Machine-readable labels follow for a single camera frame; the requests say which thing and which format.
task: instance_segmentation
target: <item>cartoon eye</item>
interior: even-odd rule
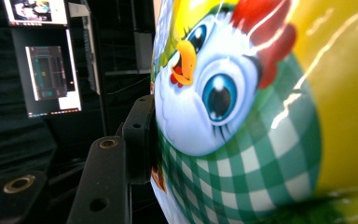
[[[193,45],[196,53],[200,51],[202,45],[205,42],[207,35],[207,28],[205,25],[198,26],[187,38],[188,41]]]
[[[235,81],[226,74],[216,74],[211,77],[205,85],[202,101],[212,121],[219,122],[226,119],[237,102]]]

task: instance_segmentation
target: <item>cartoon bird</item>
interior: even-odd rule
[[[276,62],[296,38],[293,26],[284,22],[290,1],[219,7],[178,42],[155,80],[159,128],[190,156],[210,154],[233,136],[257,88],[273,81]]]

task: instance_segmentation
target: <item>monitor screen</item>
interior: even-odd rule
[[[80,111],[69,30],[13,29],[12,35],[28,117]]]
[[[4,0],[10,26],[68,25],[64,0]]]

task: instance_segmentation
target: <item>red comb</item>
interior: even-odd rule
[[[287,56],[296,40],[295,27],[285,22],[291,0],[240,0],[231,22],[250,36],[262,66],[259,88],[267,87],[277,75],[276,63]]]

